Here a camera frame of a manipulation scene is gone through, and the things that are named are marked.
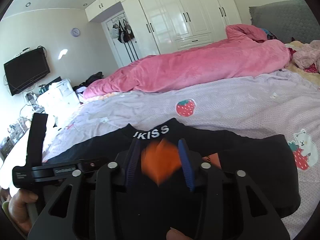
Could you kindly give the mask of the left hand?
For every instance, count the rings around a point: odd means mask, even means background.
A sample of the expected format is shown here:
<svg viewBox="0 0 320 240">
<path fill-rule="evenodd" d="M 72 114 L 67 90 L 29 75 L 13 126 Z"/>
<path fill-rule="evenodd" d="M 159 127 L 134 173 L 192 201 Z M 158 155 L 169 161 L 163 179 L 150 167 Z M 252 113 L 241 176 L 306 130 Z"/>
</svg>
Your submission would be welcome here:
<svg viewBox="0 0 320 240">
<path fill-rule="evenodd" d="M 18 192 L 9 200 L 2 204 L 2 209 L 15 229 L 25 237 L 31 230 L 32 223 L 28 215 L 28 204 L 34 204 L 38 200 L 38 195 L 25 189 Z"/>
</svg>

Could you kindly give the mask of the right hand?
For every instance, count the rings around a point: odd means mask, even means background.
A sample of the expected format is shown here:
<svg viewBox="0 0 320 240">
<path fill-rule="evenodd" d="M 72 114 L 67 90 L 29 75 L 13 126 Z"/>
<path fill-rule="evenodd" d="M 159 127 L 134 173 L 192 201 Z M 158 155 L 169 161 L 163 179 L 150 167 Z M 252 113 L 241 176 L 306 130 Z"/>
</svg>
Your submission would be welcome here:
<svg viewBox="0 0 320 240">
<path fill-rule="evenodd" d="M 180 231 L 170 228 L 166 234 L 166 240 L 192 240 L 190 237 L 181 233 Z"/>
</svg>

